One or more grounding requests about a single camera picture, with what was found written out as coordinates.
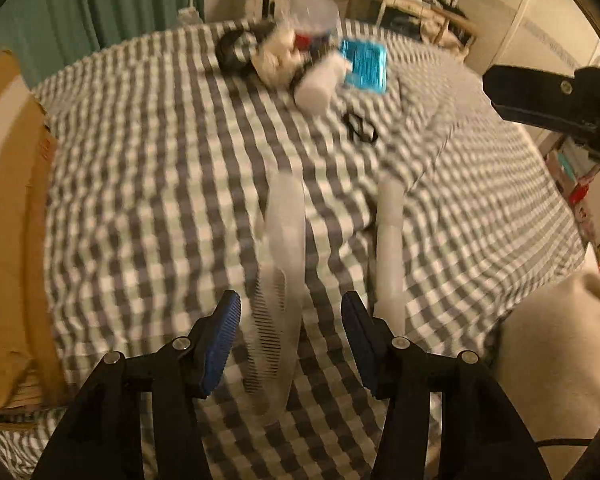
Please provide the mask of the white power adapter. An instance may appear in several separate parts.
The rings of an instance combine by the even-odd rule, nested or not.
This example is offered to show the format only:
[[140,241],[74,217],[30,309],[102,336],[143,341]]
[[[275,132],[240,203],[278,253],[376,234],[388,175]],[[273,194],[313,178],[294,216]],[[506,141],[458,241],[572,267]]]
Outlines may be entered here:
[[323,115],[351,68],[351,62],[337,50],[322,56],[294,86],[298,109],[311,116]]

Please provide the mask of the grey white checkered bedsheet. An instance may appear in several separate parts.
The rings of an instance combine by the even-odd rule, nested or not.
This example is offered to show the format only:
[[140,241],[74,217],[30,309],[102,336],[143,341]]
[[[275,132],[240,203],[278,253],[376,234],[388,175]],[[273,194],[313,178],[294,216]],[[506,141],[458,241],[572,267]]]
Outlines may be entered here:
[[154,352],[222,292],[242,300],[224,376],[196,403],[217,479],[365,479],[384,402],[358,379],[340,301],[398,294],[423,349],[483,352],[516,304],[582,264],[527,133],[446,52],[370,25],[384,92],[321,115],[219,68],[223,24],[155,32],[38,84],[58,142],[44,284],[60,366]]

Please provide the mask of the black sunglasses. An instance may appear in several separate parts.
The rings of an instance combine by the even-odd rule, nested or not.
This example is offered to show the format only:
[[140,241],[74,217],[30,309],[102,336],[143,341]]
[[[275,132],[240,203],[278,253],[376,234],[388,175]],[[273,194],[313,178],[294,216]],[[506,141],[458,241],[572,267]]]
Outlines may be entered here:
[[237,56],[238,41],[245,35],[253,36],[257,40],[257,46],[260,47],[264,43],[264,40],[272,35],[275,27],[276,23],[274,21],[267,20],[246,26],[239,26],[224,32],[214,47],[214,54],[221,73],[241,77],[253,74],[256,69],[253,66],[251,58],[241,61]]

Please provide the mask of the beige clothed leg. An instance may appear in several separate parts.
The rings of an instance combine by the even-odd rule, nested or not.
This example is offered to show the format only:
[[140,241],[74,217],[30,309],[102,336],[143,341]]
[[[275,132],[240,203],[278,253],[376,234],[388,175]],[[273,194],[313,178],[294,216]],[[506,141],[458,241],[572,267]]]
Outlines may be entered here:
[[501,325],[496,380],[550,476],[565,478],[600,429],[600,274],[579,271],[532,292]]

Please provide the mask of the cotton swab jar blue label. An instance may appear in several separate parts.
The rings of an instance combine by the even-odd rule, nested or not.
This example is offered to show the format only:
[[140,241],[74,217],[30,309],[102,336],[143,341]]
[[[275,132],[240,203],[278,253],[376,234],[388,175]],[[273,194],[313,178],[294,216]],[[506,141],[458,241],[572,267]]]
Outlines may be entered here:
[[294,31],[294,47],[309,51],[332,36],[340,13],[334,0],[290,0],[286,21]]

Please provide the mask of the wooden desk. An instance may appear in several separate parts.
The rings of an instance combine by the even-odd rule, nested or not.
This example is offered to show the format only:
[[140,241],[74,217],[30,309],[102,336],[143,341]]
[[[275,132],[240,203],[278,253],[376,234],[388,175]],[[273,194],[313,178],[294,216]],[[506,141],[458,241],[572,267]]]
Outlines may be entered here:
[[469,18],[419,0],[349,0],[346,17],[412,36],[462,60],[481,35]]

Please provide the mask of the brown cardboard box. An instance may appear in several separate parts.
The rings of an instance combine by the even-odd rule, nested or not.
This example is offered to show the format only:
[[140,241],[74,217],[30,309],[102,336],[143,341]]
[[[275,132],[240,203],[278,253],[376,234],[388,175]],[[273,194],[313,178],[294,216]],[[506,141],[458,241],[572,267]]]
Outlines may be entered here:
[[44,278],[45,214],[57,141],[9,50],[0,52],[0,430],[32,429],[69,400]]

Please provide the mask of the white tissue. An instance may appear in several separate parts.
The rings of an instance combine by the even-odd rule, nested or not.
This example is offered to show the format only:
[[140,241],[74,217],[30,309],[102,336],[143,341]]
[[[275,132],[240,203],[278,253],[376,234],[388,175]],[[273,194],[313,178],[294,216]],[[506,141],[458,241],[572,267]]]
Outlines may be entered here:
[[309,55],[296,48],[296,33],[287,24],[277,25],[266,38],[251,63],[260,81],[268,88],[288,88]]

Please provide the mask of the blue foil packet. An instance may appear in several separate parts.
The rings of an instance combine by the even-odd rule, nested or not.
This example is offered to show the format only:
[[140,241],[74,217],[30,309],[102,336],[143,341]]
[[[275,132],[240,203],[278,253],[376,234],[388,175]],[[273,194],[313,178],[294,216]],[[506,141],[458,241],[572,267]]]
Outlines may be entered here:
[[351,63],[346,83],[358,90],[385,93],[387,88],[388,52],[376,42],[343,39],[340,53]]

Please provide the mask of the clear plastic tube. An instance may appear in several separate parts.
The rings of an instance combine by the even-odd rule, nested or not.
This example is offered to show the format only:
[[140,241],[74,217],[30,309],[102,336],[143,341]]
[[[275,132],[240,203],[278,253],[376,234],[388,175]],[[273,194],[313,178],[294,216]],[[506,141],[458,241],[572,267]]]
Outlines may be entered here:
[[376,216],[376,304],[374,315],[394,336],[405,335],[403,199],[404,186],[385,174],[379,182]]

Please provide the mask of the green curtain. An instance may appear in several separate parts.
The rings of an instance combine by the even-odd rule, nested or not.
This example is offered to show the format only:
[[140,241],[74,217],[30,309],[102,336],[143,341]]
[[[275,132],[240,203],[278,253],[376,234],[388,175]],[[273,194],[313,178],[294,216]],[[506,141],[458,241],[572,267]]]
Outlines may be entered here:
[[178,12],[204,0],[4,0],[0,51],[12,51],[35,86],[102,49],[178,24]]

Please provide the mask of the clear plastic comb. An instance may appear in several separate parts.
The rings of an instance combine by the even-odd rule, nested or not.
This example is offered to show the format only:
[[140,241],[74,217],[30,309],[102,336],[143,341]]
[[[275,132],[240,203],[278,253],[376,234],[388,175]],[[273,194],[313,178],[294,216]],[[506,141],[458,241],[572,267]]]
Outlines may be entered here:
[[282,419],[298,362],[306,277],[306,203],[302,181],[289,172],[271,178],[254,243],[257,278],[245,327],[245,390],[250,418],[267,427]]

